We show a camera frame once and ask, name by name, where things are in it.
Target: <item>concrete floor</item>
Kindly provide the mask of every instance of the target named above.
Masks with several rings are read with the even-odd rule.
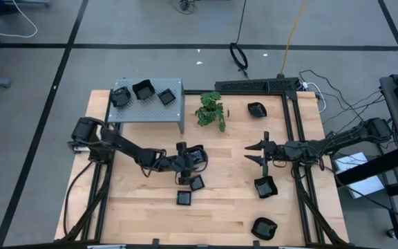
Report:
[[[398,0],[383,1],[398,30]],[[65,69],[58,81],[64,49],[85,3],[75,38],[79,48],[71,49],[68,61],[61,64]],[[239,43],[277,45],[271,50],[261,46],[244,50],[250,78],[275,77],[280,71],[283,45],[300,3],[247,2]],[[52,0],[51,5],[22,6],[37,25],[37,36],[1,38],[7,48],[0,49],[0,77],[10,78],[12,87],[0,89],[0,225],[42,123],[47,97],[56,91],[5,246],[53,240],[73,163],[66,142],[76,120],[84,115],[93,89],[109,89],[119,77],[181,77],[186,89],[212,89],[215,81],[244,79],[227,49],[237,38],[243,0],[199,1],[192,15],[177,13],[168,0]],[[22,16],[12,15],[0,17],[0,32],[28,34],[32,27]],[[101,48],[96,44],[150,45]],[[216,46],[204,49],[204,44]],[[398,73],[398,43],[378,0],[308,1],[292,44],[312,46],[291,49],[285,75],[297,76],[299,71],[312,69],[330,79],[351,103],[376,91],[380,77]],[[322,92],[337,94],[324,80],[309,73],[303,77]],[[57,89],[52,88],[54,81],[59,84]],[[341,111],[334,98],[326,98],[322,120]],[[340,115],[324,124],[325,132],[338,131],[354,117],[352,111]],[[362,117],[390,116],[381,102]],[[346,151],[377,154],[374,145],[365,143]],[[398,248],[398,241],[384,234],[391,228],[387,211],[366,200],[352,200],[345,190],[339,194],[352,243]],[[382,193],[372,197],[388,202]]]

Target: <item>metal perforated platform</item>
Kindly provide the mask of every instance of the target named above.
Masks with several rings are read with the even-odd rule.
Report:
[[[116,108],[110,103],[109,122],[177,122],[184,133],[184,89],[180,78],[148,79],[155,88],[155,94],[145,100],[138,100],[133,92],[133,85],[147,79],[118,79],[114,90],[126,86],[131,93],[131,100],[125,107]],[[164,106],[158,94],[170,89],[176,99]]]

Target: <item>yellow cable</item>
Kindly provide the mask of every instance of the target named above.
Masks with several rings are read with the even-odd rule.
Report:
[[[293,29],[291,30],[290,37],[288,37],[287,48],[285,49],[285,56],[283,57],[281,74],[283,74],[283,71],[285,70],[285,64],[287,63],[288,48],[290,47],[291,38],[293,38],[294,30],[296,29],[297,23],[299,22],[299,19],[302,16],[303,10],[305,9],[305,4],[306,4],[306,0],[303,0],[301,9],[298,12],[298,16],[296,18],[296,21],[294,22]]]

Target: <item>white cable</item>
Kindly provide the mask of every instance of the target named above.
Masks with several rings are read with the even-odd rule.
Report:
[[[21,9],[19,9],[19,7],[18,7],[17,3],[15,2],[15,0],[12,0],[12,1],[13,1],[13,4],[15,5],[15,7],[18,9],[18,11],[21,13],[21,15],[23,15],[23,16],[27,19],[27,21],[33,25],[33,27],[35,28],[35,32],[34,32],[33,34],[31,34],[31,35],[10,35],[10,34],[3,34],[3,33],[0,33],[0,35],[6,36],[6,37],[20,37],[20,38],[31,38],[31,37],[34,37],[34,36],[38,33],[38,28],[37,28],[36,25],[35,25],[35,24],[34,24],[34,23],[21,11]]]
[[[312,82],[302,82],[302,85],[303,85],[304,89],[308,89],[308,85],[313,85],[313,86],[315,86],[317,88],[317,91],[319,91],[319,95],[321,96],[322,101],[323,101],[323,109],[321,109],[319,111],[319,113],[322,113],[323,111],[325,111],[325,109],[326,109],[326,101],[325,101],[325,98],[323,97],[323,94],[322,94],[321,90],[319,89],[319,87],[315,83],[312,83]]]

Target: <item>wooden tabletop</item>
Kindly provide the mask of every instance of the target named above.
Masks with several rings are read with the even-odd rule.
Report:
[[[86,115],[104,119],[109,91],[92,91]],[[247,111],[247,103],[262,102],[267,109],[266,118],[254,119]],[[257,238],[250,230],[258,217],[266,217],[278,224],[274,238],[261,241],[262,246],[304,246],[301,216],[297,203],[294,180],[290,175],[291,164],[286,168],[269,166],[278,195],[259,199],[254,179],[262,177],[262,169],[244,158],[244,147],[258,143],[263,132],[269,131],[269,139],[277,144],[287,141],[282,102],[275,96],[224,95],[224,112],[227,129],[219,132],[216,123],[206,127],[196,124],[194,112],[200,106],[198,95],[185,98],[185,133],[181,135],[176,123],[124,124],[122,135],[141,147],[165,148],[167,155],[176,153],[176,143],[187,146],[204,145],[209,155],[208,168],[201,173],[205,188],[193,193],[191,206],[176,205],[178,190],[174,173],[155,173],[149,178],[142,175],[133,159],[117,152],[113,164],[108,203],[104,217],[102,243],[149,244],[160,239],[161,244],[209,244],[250,246]],[[314,93],[298,93],[298,103],[305,137],[323,139],[318,106]],[[294,137],[297,137],[294,119]],[[75,156],[69,182],[87,165],[87,153]],[[331,167],[329,158],[325,166]],[[67,226],[70,229],[86,208],[93,177],[93,168],[75,184],[70,194]],[[348,240],[342,209],[332,173],[312,168],[319,209],[338,235]],[[308,211],[312,240],[316,241],[314,220]],[[93,237],[95,219],[90,234]],[[61,238],[62,214],[55,237]]]

